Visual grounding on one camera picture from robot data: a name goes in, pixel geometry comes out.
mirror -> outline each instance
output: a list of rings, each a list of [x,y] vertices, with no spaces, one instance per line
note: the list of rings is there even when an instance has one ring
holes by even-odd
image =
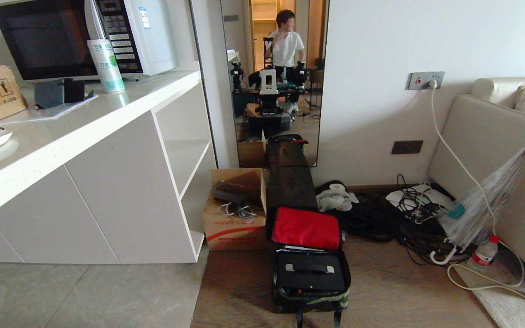
[[[304,155],[316,166],[329,0],[221,7],[240,167],[264,167],[263,138],[276,136],[308,141]]]

red bottle cap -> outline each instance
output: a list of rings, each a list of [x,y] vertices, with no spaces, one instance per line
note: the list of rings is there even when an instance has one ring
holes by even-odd
[[[489,237],[489,242],[490,242],[490,243],[497,244],[497,243],[499,243],[499,237],[496,236],[496,235],[491,235],[491,236]]]

spray can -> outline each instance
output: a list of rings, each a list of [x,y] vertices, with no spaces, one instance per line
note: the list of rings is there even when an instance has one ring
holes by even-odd
[[[118,70],[113,46],[108,40],[88,40],[88,48],[104,91],[114,93],[125,90],[125,84]]]

white countertop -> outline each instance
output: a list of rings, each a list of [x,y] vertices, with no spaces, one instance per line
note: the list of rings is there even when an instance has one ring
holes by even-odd
[[[141,114],[200,82],[200,71],[194,69],[126,82],[127,89],[115,94],[104,93],[100,84],[87,85],[86,92],[93,89],[99,97],[56,120],[4,125],[13,135],[0,147],[0,206]],[[33,90],[22,93],[30,106],[27,110],[33,110]]]

beige sofa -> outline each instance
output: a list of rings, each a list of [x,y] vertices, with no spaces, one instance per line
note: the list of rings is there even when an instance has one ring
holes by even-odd
[[[512,109],[520,85],[525,77],[479,79],[471,95],[458,95],[451,105],[443,137],[478,181],[525,146],[525,113]],[[429,176],[456,198],[475,186],[442,143]],[[525,172],[496,232],[525,261]]]

